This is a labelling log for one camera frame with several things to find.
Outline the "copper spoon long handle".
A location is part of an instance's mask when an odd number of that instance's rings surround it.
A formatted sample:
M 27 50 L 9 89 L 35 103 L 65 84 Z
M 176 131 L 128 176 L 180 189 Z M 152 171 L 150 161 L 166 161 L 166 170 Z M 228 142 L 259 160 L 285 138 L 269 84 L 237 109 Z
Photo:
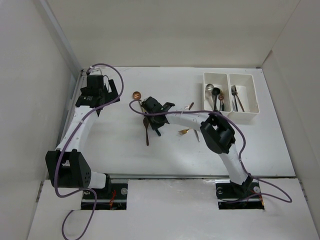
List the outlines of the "copper spoon long handle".
M 133 92 L 132 97 L 133 97 L 134 100 L 137 100 L 139 103 L 141 103 L 142 95 L 141 95 L 141 93 L 139 91 Z

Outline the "silver spoon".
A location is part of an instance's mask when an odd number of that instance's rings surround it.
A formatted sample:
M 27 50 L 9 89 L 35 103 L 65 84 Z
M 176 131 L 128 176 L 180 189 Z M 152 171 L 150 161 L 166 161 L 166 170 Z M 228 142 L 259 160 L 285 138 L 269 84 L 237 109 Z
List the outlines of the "silver spoon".
M 213 102 L 213 98 L 212 98 L 212 91 L 214 89 L 214 85 L 211 83 L 208 83 L 205 86 L 205 98 L 209 103 Z

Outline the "black spoon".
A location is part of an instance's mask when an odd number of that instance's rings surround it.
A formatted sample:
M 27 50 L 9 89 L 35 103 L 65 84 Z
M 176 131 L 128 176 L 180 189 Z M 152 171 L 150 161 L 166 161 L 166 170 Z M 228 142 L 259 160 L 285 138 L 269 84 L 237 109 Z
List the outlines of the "black spoon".
M 217 100 L 218 100 L 218 96 L 220 95 L 221 90 L 218 87 L 214 87 L 212 90 L 212 97 L 213 97 L 213 110 L 217 111 Z

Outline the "black fork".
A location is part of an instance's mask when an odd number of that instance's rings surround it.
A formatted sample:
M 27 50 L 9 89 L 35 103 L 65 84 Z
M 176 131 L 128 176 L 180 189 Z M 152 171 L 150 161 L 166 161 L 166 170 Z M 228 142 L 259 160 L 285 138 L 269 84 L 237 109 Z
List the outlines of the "black fork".
M 236 108 L 235 101 L 232 100 L 231 102 L 232 102 L 232 110 L 233 110 L 234 112 L 237 112 L 238 110 L 237 110 L 237 108 Z

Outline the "silver fork long handle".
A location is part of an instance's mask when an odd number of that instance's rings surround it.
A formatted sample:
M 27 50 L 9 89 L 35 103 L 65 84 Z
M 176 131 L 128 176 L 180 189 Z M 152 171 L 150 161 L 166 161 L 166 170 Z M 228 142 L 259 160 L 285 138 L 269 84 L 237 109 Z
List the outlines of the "silver fork long handle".
M 239 108 L 238 106 L 240 107 L 240 109 L 242 110 L 242 112 L 245 112 L 245 109 L 243 107 L 243 104 L 238 96 L 238 91 L 237 91 L 237 87 L 235 85 L 232 85 L 231 86 L 231 94 L 234 98 L 234 106 L 235 106 L 235 110 L 238 112 L 239 111 Z

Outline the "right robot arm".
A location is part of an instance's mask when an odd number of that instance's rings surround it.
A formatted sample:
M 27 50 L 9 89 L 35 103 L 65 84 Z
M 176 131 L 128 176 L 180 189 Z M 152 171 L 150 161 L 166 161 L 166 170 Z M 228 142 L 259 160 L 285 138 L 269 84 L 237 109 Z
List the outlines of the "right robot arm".
M 154 130 L 165 124 L 172 124 L 200 132 L 206 146 L 219 155 L 226 167 L 232 193 L 237 197 L 243 197 L 250 191 L 253 179 L 244 170 L 235 145 L 235 130 L 227 117 L 219 111 L 178 110 L 173 103 L 167 102 L 162 105 L 151 96 L 145 99 L 141 106 Z

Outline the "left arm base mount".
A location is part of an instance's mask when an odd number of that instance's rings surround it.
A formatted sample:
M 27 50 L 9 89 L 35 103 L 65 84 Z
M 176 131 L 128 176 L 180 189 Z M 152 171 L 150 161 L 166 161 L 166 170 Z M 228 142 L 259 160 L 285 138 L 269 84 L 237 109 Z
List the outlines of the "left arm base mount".
M 97 195 L 96 210 L 126 210 L 128 197 L 128 179 L 107 178 L 104 188 L 94 188 Z

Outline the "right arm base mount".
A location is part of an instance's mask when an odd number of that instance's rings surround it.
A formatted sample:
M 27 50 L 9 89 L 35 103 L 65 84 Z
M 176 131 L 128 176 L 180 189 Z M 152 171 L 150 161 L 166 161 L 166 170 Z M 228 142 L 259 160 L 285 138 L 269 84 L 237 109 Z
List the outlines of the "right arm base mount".
M 263 198 L 260 195 L 255 195 L 245 199 L 251 195 L 261 192 L 258 182 L 253 182 L 248 190 L 236 192 L 230 182 L 217 182 L 216 197 L 218 200 L 219 210 L 264 210 Z

